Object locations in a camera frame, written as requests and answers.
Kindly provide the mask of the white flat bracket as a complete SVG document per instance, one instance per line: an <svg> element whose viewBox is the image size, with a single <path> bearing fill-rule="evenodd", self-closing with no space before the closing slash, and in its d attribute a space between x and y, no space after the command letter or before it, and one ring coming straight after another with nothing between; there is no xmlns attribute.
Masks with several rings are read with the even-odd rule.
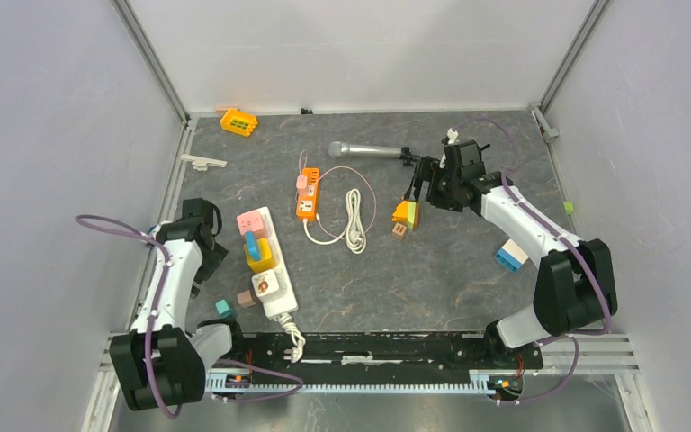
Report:
<svg viewBox="0 0 691 432"><path fill-rule="evenodd" d="M225 168L228 165L228 162L224 160L198 157L190 154L182 154L180 160L189 163L196 171L207 171L211 167Z"/></svg>

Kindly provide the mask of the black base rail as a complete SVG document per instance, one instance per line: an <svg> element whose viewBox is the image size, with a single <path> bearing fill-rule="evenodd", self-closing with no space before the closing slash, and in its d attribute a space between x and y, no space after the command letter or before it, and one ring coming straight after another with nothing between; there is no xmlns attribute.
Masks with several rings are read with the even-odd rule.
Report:
<svg viewBox="0 0 691 432"><path fill-rule="evenodd" d="M256 386L441 386L468 384L472 371L515 375L544 366L537 346L500 348L480 332L460 331L306 333L301 358L292 361L290 334L247 333L236 320L226 323L231 348L211 368L251 365L247 381Z"/></svg>

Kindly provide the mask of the white multicolour power strip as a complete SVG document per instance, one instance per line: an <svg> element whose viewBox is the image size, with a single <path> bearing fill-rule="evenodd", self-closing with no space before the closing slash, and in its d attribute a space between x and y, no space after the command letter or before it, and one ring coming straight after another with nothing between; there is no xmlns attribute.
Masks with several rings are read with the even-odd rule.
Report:
<svg viewBox="0 0 691 432"><path fill-rule="evenodd" d="M274 253L274 258L276 260L276 267L271 270L276 272L281 288L283 289L283 294L273 301L260 301L256 297L257 304L262 306L264 314L268 319L274 320L279 324L292 324L292 314L298 309L298 302L296 300L292 287L292 281L283 258L283 252L277 236L277 230L275 229L269 209L267 207L261 207L258 209L263 213L268 232L267 239L270 243ZM249 290L255 293L253 285Z"/></svg>

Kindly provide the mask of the small pink plug adapter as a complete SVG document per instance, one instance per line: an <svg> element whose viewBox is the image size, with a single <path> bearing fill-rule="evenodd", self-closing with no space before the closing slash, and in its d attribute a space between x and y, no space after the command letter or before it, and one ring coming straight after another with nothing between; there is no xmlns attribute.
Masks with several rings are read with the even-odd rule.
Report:
<svg viewBox="0 0 691 432"><path fill-rule="evenodd" d="M245 290L237 294L237 302L241 308L250 308L257 304L255 294L250 290Z"/></svg>

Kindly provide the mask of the pink charger with cable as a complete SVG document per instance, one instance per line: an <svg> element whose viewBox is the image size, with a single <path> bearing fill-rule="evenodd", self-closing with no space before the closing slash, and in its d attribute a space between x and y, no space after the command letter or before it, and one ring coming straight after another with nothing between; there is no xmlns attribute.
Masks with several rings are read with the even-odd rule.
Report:
<svg viewBox="0 0 691 432"><path fill-rule="evenodd" d="M314 167L309 164L309 158L310 153L306 149L301 150L298 155L297 176L295 178L295 210L297 204L296 179L303 168ZM316 217L314 220L299 220L297 218L303 226L304 234L315 245L329 246L337 242L345 242L352 251L360 253L366 247L368 235L376 222L377 194L374 187L367 176L353 166L340 164L328 168L317 168L320 170L320 178ZM322 211L327 206L323 203L323 198L326 190L346 175L354 176L361 184L341 188L345 206L345 221L339 231L333 231L324 226Z"/></svg>

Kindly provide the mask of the white cube adapter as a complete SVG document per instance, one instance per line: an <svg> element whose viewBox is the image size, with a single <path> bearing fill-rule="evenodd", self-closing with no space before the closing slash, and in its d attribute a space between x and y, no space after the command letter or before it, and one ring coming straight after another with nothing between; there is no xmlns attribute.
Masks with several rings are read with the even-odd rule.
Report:
<svg viewBox="0 0 691 432"><path fill-rule="evenodd" d="M274 270L254 274L251 281L255 295L261 302L276 300L283 294L283 289Z"/></svg>

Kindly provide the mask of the pink cube socket adapter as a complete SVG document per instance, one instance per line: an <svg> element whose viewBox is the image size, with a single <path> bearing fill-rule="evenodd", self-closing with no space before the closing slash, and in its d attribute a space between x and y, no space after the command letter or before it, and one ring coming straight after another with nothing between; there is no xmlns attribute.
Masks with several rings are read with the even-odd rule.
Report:
<svg viewBox="0 0 691 432"><path fill-rule="evenodd" d="M252 232L256 239L268 237L263 213L259 209L239 214L236 221L242 237L245 237L248 232Z"/></svg>

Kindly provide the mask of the yellow cube socket adapter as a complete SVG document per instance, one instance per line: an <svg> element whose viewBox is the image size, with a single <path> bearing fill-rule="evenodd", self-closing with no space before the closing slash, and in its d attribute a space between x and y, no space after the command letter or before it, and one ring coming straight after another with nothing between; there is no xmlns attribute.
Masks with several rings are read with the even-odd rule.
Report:
<svg viewBox="0 0 691 432"><path fill-rule="evenodd" d="M245 244L244 252L247 265L254 274L260 274L276 267L274 253L267 238L259 239L252 247Z"/></svg>

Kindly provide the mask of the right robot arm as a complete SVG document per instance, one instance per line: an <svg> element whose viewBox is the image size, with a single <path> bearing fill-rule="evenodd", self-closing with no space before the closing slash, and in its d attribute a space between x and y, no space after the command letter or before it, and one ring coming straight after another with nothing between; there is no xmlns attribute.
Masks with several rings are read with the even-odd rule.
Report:
<svg viewBox="0 0 691 432"><path fill-rule="evenodd" d="M608 332L618 308L608 245L599 238L583 240L536 210L505 173L487 170L483 151L474 140L446 139L440 158L414 155L407 147L400 157L414 168L407 201L416 201L426 185L432 206L472 210L501 229L537 268L532 303L487 326L486 360L506 367L519 357L520 347L588 335L588 325L596 322L603 324L598 334Z"/></svg>

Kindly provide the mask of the blue rounded adapter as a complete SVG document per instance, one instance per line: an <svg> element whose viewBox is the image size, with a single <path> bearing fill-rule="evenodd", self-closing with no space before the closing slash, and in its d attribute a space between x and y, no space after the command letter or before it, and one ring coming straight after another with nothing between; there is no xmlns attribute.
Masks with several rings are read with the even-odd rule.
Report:
<svg viewBox="0 0 691 432"><path fill-rule="evenodd" d="M262 257L261 249L258 246L258 240L252 230L246 231L244 234L245 248L247 252L247 260L249 262L259 261Z"/></svg>

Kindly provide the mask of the wooden letter cube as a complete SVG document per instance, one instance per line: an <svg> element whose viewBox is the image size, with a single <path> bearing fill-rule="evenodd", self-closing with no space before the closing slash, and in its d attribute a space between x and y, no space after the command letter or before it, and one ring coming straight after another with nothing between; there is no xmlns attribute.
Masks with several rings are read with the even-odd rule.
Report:
<svg viewBox="0 0 691 432"><path fill-rule="evenodd" d="M391 230L391 235L395 239L404 239L408 234L408 227L400 222L396 222Z"/></svg>

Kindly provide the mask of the colourful toy block stack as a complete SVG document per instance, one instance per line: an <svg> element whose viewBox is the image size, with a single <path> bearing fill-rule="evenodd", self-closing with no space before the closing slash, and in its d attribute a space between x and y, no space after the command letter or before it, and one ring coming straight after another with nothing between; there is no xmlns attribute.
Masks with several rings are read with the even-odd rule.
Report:
<svg viewBox="0 0 691 432"><path fill-rule="evenodd" d="M397 205L391 216L393 222L404 224L411 230L417 228L418 218L419 204L415 200L403 200Z"/></svg>

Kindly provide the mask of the blue white toy block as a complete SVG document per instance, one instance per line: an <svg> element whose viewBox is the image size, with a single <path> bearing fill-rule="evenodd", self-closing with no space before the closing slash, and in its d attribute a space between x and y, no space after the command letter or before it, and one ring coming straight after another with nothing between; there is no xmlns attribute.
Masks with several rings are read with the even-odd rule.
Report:
<svg viewBox="0 0 691 432"><path fill-rule="evenodd" d="M511 273L517 272L529 260L526 252L513 239L509 239L494 258Z"/></svg>

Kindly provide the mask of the orange power strip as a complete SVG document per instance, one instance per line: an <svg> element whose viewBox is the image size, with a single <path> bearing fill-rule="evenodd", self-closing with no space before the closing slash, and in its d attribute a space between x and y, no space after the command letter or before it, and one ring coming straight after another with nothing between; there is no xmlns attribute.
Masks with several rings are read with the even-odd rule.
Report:
<svg viewBox="0 0 691 432"><path fill-rule="evenodd" d="M312 221L317 214L320 170L303 168L296 179L296 216L300 221Z"/></svg>

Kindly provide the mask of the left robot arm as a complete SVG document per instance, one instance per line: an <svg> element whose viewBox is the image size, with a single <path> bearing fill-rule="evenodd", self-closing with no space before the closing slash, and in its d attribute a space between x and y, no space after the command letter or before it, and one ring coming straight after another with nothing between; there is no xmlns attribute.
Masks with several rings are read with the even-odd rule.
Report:
<svg viewBox="0 0 691 432"><path fill-rule="evenodd" d="M144 306L126 334L112 338L110 357L123 398L133 411L180 408L200 401L206 372L216 360L239 365L247 343L222 320L189 336L188 303L228 254L215 240L220 211L203 198L185 200L178 220L155 236L156 271Z"/></svg>

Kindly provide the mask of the yellow toy brick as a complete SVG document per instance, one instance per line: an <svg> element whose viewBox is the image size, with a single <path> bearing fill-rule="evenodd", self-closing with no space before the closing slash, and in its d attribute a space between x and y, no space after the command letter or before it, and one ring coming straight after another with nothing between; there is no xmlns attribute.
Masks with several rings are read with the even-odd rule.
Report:
<svg viewBox="0 0 691 432"><path fill-rule="evenodd" d="M242 137L249 137L258 126L255 115L242 112L237 108L228 109L220 118L220 127L227 132L237 134Z"/></svg>

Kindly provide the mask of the grey microphone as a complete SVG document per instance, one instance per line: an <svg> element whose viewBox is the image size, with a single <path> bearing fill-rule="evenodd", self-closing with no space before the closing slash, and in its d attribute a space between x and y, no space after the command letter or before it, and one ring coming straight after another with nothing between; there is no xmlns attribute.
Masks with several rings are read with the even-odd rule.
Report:
<svg viewBox="0 0 691 432"><path fill-rule="evenodd" d="M334 158L401 158L402 149L386 146L349 144L343 141L332 141L328 145L328 154Z"/></svg>

